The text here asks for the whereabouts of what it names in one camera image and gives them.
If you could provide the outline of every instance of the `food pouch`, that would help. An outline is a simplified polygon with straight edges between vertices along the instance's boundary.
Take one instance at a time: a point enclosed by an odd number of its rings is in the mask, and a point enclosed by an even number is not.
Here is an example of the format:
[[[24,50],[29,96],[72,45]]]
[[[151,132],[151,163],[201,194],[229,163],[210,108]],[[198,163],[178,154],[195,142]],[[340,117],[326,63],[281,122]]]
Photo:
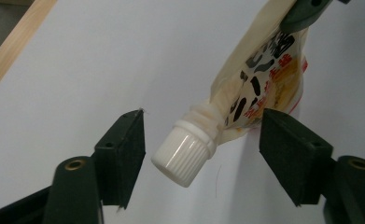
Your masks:
[[[209,99],[192,106],[153,155],[177,184],[188,187],[218,145],[259,125],[265,107],[289,113],[299,102],[307,30],[279,30],[295,1],[266,3],[219,71]]]

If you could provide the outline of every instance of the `brass screw hole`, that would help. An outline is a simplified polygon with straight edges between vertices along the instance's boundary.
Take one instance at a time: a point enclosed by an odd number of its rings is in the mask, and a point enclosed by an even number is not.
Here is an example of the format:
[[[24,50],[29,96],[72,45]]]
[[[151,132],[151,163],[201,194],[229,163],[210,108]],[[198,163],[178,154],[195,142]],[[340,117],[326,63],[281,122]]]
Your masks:
[[[65,170],[74,171],[82,168],[86,162],[84,160],[70,161],[65,165]]]
[[[365,161],[363,160],[351,159],[348,161],[348,163],[356,169],[365,171]]]

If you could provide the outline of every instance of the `white surface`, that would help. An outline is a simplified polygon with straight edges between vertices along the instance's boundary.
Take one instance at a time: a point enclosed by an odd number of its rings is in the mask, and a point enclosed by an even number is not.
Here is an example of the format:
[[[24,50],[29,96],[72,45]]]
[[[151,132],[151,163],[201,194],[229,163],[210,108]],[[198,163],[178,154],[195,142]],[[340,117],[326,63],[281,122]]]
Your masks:
[[[105,223],[323,223],[295,208],[259,154],[258,130],[218,148],[188,189],[150,162],[209,95],[263,0],[59,0],[0,83],[0,207],[43,189],[124,112],[146,109],[147,156],[129,207]],[[365,1],[333,2],[305,47],[300,121],[365,158]]]

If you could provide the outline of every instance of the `white backdrop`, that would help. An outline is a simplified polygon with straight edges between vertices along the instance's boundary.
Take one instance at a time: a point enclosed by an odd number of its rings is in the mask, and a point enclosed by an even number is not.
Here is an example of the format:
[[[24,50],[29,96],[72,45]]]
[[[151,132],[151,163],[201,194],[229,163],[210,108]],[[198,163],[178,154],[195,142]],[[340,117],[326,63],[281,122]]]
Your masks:
[[[296,208],[259,154],[259,132],[222,145],[188,189],[150,157],[218,70],[264,0],[59,0],[0,83],[0,207],[89,156],[123,113],[143,107],[147,156],[127,210],[105,223],[324,223]],[[365,1],[335,1],[304,49],[300,121],[333,158],[365,158]]]

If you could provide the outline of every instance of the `white bottle cap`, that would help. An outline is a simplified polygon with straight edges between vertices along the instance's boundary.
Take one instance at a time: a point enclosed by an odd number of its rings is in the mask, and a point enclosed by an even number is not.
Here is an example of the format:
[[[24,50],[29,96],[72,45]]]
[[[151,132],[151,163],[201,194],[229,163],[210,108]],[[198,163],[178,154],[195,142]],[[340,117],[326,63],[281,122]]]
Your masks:
[[[218,145],[218,133],[223,128],[219,125],[223,124],[223,120],[217,111],[213,111],[212,106],[199,107],[193,106],[193,111],[176,122],[173,130],[152,157],[153,164],[159,170],[185,188],[191,184],[205,162],[214,155]],[[197,113],[203,109],[216,115],[203,119],[203,113]]]

